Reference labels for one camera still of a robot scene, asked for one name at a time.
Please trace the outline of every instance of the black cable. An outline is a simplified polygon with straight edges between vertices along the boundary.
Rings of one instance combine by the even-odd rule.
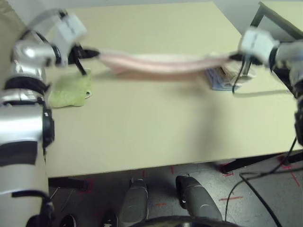
[[[254,173],[254,172],[251,172],[251,173],[241,173],[241,175],[257,175],[257,176],[252,176],[252,177],[249,177],[249,178],[246,178],[245,180],[253,180],[253,179],[258,179],[258,178],[262,178],[262,177],[265,177],[265,176],[268,176],[268,175],[272,175],[272,174],[284,174],[284,173],[289,173],[289,172],[297,172],[297,171],[302,171],[303,168],[297,168],[297,169],[292,169],[292,170],[286,170],[286,171],[277,171],[278,168],[280,168],[284,162],[288,159],[288,157],[290,156],[290,154],[292,153],[293,149],[294,149],[294,146],[295,146],[295,143],[297,142],[297,139],[295,138],[293,140],[293,143],[287,153],[287,155],[283,158],[283,160],[275,167],[273,168],[272,170],[268,171],[268,172],[264,172],[264,173]],[[232,195],[232,192],[235,190],[235,188],[240,185],[242,182],[244,182],[244,180],[241,180],[239,181],[238,183],[236,183],[234,185],[234,187],[231,189],[229,195],[228,195],[228,198],[227,198],[227,201],[226,201],[226,206],[225,206],[225,221],[226,221],[226,218],[227,218],[227,209],[228,209],[228,203],[229,203],[229,200],[230,200],[230,197]]]
[[[240,78],[240,75],[241,75],[242,71],[243,71],[244,63],[245,63],[245,61],[244,61],[244,59],[242,59],[242,65],[241,65],[240,71],[239,71],[239,73],[237,75],[237,78],[236,78],[236,80],[235,80],[235,82],[234,82],[234,84],[232,86],[232,94],[233,95],[235,94],[236,84],[237,84],[237,82],[238,82],[238,80]]]
[[[46,10],[42,13],[40,13],[38,16],[36,16],[26,27],[26,29],[21,33],[21,36],[18,40],[22,40],[27,36],[28,33],[31,32],[32,28],[36,26],[37,24],[40,24],[42,21],[46,20],[49,17],[58,15],[62,17],[61,15],[67,14],[64,10],[62,9],[49,9]]]
[[[255,195],[257,196],[257,198],[261,201],[261,203],[263,204],[263,206],[266,208],[266,210],[269,212],[270,216],[272,217],[272,219],[274,220],[276,226],[278,227],[282,227],[281,223],[279,222],[278,218],[276,217],[276,215],[274,214],[274,212],[272,211],[272,209],[269,207],[269,205],[264,201],[264,199],[260,196],[260,194],[257,192],[257,190],[248,182],[248,180],[243,177],[240,174],[240,177],[242,178],[242,180],[248,185],[248,187],[255,193]]]

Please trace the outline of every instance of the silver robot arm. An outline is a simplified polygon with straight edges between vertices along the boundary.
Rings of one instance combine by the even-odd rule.
[[[75,43],[86,34],[76,16],[66,16],[54,39],[20,40],[11,73],[0,92],[0,220],[3,227],[50,226],[45,149],[54,140],[52,110],[45,103],[45,67],[68,65]]]
[[[298,142],[303,146],[303,40],[281,44],[269,32],[250,27],[240,41],[239,51],[245,59],[255,57],[271,70],[274,67],[290,70],[289,79],[298,107],[295,130]]]

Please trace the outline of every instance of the green cloth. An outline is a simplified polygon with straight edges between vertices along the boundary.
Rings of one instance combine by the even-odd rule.
[[[85,69],[87,75],[80,72],[62,75],[52,85],[52,91],[48,98],[48,104],[53,108],[64,106],[83,106],[91,93],[91,72]]]

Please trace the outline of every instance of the beige tabletop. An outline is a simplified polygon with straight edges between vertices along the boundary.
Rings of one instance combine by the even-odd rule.
[[[203,56],[235,51],[241,37],[211,2],[69,12],[88,29],[82,45],[99,49]],[[53,111],[49,177],[278,153],[295,137],[295,101],[266,69],[238,91],[247,96],[234,97],[197,80],[114,79],[96,61],[84,66],[92,69],[93,96],[83,107]],[[52,69],[48,78],[67,71],[77,70]]]
[[[262,3],[303,31],[303,1],[262,1]]]

